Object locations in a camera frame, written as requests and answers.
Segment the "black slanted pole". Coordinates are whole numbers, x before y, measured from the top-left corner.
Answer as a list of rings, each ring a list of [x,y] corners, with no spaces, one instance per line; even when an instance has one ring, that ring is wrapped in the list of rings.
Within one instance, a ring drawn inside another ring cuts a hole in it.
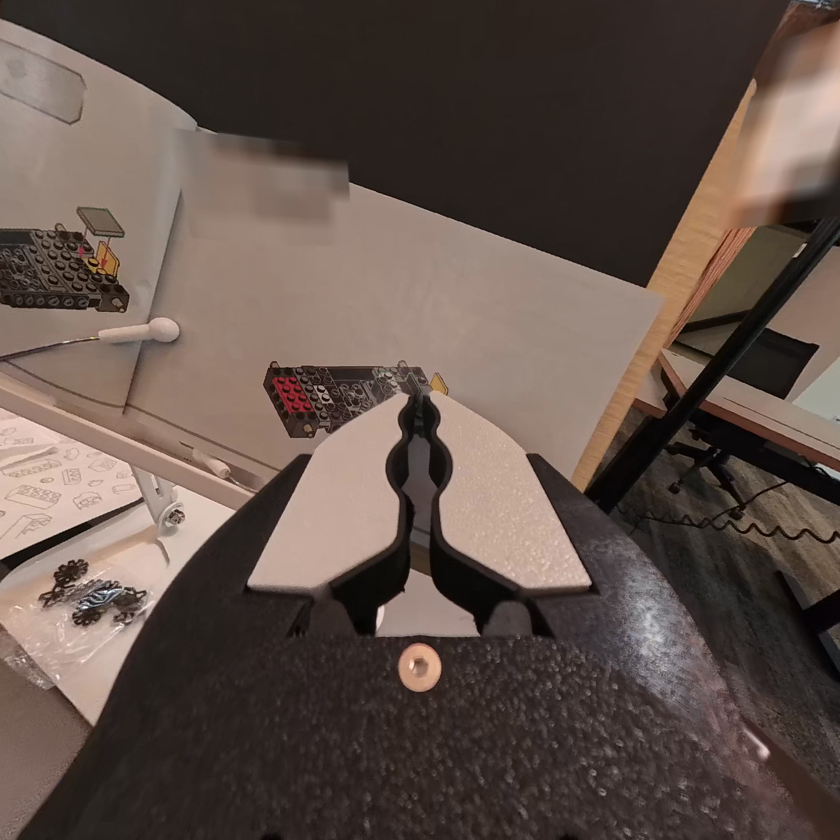
[[[587,498],[604,513],[617,506],[835,246],[838,237],[839,218],[822,219],[801,252],[791,258],[686,392],[663,417],[643,423],[593,479],[585,492]]]

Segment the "black swivel chair base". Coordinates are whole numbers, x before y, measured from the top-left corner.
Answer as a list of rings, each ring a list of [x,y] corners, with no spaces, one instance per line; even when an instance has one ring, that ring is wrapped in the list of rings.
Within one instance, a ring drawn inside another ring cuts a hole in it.
[[[689,434],[694,440],[702,441],[707,446],[706,448],[700,448],[686,443],[674,442],[665,447],[665,452],[668,455],[685,457],[692,461],[691,467],[668,486],[668,491],[671,494],[678,495],[687,478],[706,469],[717,479],[719,487],[736,502],[734,507],[726,511],[726,515],[735,521],[741,520],[748,503],[741,497],[734,485],[732,473],[728,468],[731,455],[711,442],[711,432],[707,428],[696,425],[690,428]]]

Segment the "white paper with brick drawings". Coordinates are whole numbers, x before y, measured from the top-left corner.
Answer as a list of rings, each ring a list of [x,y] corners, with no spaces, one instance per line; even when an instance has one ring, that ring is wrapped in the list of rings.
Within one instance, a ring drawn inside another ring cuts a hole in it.
[[[1,559],[141,501],[131,467],[1,411]]]

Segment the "large black screen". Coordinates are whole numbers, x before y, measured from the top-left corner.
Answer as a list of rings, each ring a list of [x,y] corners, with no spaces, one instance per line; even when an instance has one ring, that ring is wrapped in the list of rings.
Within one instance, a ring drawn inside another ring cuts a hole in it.
[[[779,1],[12,1],[2,18],[205,129],[634,285],[651,280]]]

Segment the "instruction booklet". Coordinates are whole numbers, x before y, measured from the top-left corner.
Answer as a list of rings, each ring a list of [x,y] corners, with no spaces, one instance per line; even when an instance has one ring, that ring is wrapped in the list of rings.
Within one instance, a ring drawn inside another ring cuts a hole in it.
[[[440,376],[571,477],[660,296],[288,164],[281,215],[199,218],[211,134],[115,70],[2,21],[2,354],[167,317],[172,343],[90,342],[2,364],[77,413],[268,477],[326,440],[286,430],[281,367]]]

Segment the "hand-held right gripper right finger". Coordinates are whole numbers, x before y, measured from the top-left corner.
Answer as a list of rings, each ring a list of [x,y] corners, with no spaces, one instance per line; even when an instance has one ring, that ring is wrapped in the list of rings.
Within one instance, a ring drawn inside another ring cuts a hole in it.
[[[532,631],[536,601],[592,590],[558,512],[511,436],[440,392],[425,398],[430,510],[429,563],[440,593],[483,634],[498,607]]]

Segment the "wooden rounded panel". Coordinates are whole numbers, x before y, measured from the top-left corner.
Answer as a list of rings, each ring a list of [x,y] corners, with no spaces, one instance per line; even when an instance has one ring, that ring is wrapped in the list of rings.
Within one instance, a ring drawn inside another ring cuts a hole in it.
[[[664,299],[663,307],[628,365],[574,469],[571,482],[578,490],[587,490],[593,482],[643,380],[665,347],[678,316],[697,288],[702,271],[725,235],[721,220],[731,189],[732,161],[756,89],[756,80],[751,80],[647,284],[649,291]]]

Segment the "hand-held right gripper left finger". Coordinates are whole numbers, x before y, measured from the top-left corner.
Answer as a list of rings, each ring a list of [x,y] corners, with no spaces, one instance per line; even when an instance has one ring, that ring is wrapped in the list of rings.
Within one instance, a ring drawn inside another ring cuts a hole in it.
[[[387,398],[318,446],[247,580],[247,591],[342,606],[358,634],[410,571],[414,509],[404,491],[415,401]]]

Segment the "black rectangular panel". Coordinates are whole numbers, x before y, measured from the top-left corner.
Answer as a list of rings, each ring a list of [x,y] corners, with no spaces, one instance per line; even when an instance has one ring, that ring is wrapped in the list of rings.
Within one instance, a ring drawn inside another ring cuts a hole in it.
[[[735,324],[681,333],[671,349],[706,364],[736,331]],[[786,399],[805,367],[820,349],[786,334],[765,329],[731,367],[728,377]]]

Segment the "brown edged office table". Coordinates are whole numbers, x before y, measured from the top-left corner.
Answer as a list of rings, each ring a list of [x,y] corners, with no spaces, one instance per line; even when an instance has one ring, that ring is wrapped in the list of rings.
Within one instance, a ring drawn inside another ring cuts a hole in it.
[[[644,376],[633,406],[651,417],[666,413],[665,398],[685,394],[704,367],[671,350],[660,351]],[[791,402],[724,377],[700,410],[803,456],[839,470],[839,426]]]

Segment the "clear bag of black pieces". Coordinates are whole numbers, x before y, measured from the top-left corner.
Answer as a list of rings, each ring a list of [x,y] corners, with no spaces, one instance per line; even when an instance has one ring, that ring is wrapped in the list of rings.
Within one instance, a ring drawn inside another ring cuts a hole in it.
[[[42,689],[56,686],[151,613],[154,589],[112,563],[72,558],[2,586],[1,659]]]

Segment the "black table foot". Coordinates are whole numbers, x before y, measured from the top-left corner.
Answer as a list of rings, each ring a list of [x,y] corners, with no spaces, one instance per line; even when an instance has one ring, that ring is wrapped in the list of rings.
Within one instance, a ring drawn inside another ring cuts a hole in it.
[[[839,670],[839,646],[831,635],[832,628],[839,624],[839,589],[812,602],[792,574],[777,570],[775,575],[793,599],[800,622],[810,638],[819,643],[835,669]]]

